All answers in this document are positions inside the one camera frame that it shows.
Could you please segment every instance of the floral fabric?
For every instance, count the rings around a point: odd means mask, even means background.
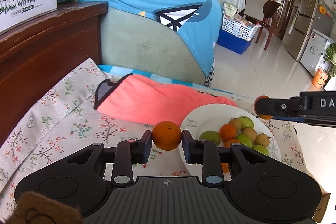
[[[66,157],[92,143],[116,146],[128,139],[140,139],[152,125],[118,120],[93,109],[97,85],[105,79],[95,63],[88,59],[43,96],[23,117],[0,148],[0,220],[8,218],[16,204],[14,191],[30,173]],[[227,93],[200,88],[213,95]],[[231,95],[238,106],[255,115],[253,100]],[[277,140],[283,163],[306,172],[305,161],[293,125],[282,121],[263,121]],[[110,180],[113,164],[104,178]],[[162,151],[152,146],[145,165],[133,165],[137,176],[189,175],[178,149]]]

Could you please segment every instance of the brown wooden panel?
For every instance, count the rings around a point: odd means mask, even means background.
[[[0,36],[0,145],[31,108],[68,72],[101,62],[99,15],[105,3],[60,5]]]

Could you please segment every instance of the tiled floor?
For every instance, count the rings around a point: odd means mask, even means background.
[[[215,78],[212,88],[256,98],[298,96],[301,91],[316,91],[312,76],[286,51],[281,40],[273,37],[264,51],[265,34],[239,55],[224,47],[215,47]],[[295,123],[307,169],[331,194],[323,224],[336,222],[336,131]]]

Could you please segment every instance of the blue box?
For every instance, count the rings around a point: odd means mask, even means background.
[[[251,41],[246,41],[220,29],[217,44],[238,54],[243,54],[251,45]]]

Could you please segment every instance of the pink cloth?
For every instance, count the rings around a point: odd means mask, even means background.
[[[178,126],[195,108],[235,102],[198,92],[179,84],[159,84],[142,75],[130,75],[98,106],[97,110],[117,119],[155,125],[172,121]]]

